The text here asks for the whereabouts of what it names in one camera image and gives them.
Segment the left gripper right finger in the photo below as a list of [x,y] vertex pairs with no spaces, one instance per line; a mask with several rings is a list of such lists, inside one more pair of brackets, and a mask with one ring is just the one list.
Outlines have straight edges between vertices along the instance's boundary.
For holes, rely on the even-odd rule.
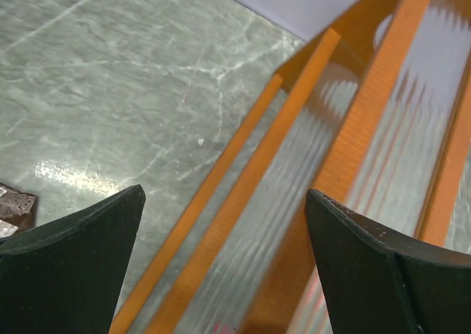
[[469,333],[470,256],[419,241],[314,189],[305,216],[334,333]]

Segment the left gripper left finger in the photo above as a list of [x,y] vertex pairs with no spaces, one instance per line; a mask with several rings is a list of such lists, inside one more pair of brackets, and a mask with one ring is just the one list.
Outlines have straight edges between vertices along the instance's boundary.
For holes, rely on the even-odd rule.
[[1,240],[2,333],[108,333],[146,195],[125,188]]

